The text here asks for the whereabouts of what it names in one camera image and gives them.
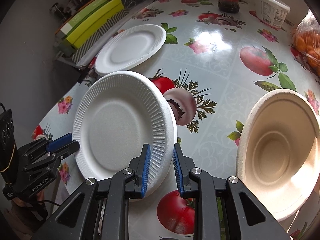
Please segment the left hand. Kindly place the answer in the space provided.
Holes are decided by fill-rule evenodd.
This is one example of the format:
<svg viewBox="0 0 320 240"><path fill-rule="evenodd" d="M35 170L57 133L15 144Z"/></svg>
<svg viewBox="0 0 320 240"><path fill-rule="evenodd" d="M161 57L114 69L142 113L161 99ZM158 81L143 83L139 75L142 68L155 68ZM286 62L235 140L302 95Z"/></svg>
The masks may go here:
<svg viewBox="0 0 320 240"><path fill-rule="evenodd" d="M29 199L27 202L21 200L20 198L15 197L13 200L11 200L13 203L20 207L26 207L27 205L31 205L32 203L37 203L40 205L44 205L41 201L44 200L44 190L41 190L36 195L34 195L31 199Z"/></svg>

